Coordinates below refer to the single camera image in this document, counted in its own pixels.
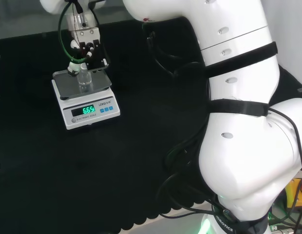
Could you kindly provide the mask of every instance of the digital display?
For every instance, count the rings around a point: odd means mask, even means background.
[[[71,112],[72,112],[73,117],[75,117],[75,116],[80,116],[80,115],[86,115],[86,114],[89,114],[89,113],[95,112],[95,111],[96,111],[96,109],[94,108],[94,105],[90,105],[90,106],[84,106],[81,108],[74,109]]]

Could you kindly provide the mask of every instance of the black cloth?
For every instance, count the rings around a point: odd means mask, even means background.
[[[167,53],[199,59],[186,20],[155,28]],[[118,232],[176,208],[154,199],[169,176],[163,156],[202,125],[206,78],[193,67],[168,76],[149,56],[139,22],[100,30],[121,116],[70,131],[51,86],[52,73],[68,66],[57,33],[0,40],[0,234]],[[300,87],[282,70],[272,102],[298,97]]]

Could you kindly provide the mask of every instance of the green light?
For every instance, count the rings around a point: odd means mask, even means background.
[[[205,219],[198,234],[207,234],[209,228],[210,228],[210,221],[208,219]]]
[[[88,114],[90,112],[95,112],[95,108],[93,105],[91,106],[85,106],[85,108],[83,108],[83,114]]]

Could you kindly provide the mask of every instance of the robotic arm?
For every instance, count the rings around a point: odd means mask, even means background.
[[[251,233],[270,233],[268,210],[302,167],[302,154],[292,124],[272,111],[268,113],[280,72],[261,1],[123,2],[142,22],[186,17],[191,23],[211,92],[212,111],[199,156],[202,177],[220,204],[239,221],[256,223]],[[302,99],[272,108],[296,123],[302,142]],[[209,224],[206,233],[234,233],[226,220],[220,215],[205,215],[202,222]]]
[[[49,13],[61,14],[60,25],[62,18],[66,17],[68,29],[73,38],[70,46],[77,51],[80,57],[80,59],[73,58],[62,43],[62,47],[70,59],[68,66],[69,75],[76,76],[81,70],[81,64],[84,62],[90,71],[104,69],[108,66],[97,27],[97,18],[93,12],[94,9],[103,7],[106,3],[105,0],[93,1],[91,4],[88,4],[88,0],[81,1],[81,3],[77,0],[72,0],[68,1],[70,2],[69,4],[64,0],[40,0],[40,2]]]

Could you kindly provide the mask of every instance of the electronic scale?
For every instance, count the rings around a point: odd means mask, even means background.
[[[77,78],[68,76],[67,71],[55,72],[53,75],[52,84],[68,130],[120,115],[110,88],[111,82],[105,72],[102,70],[89,74],[93,76],[89,85],[78,85]]]

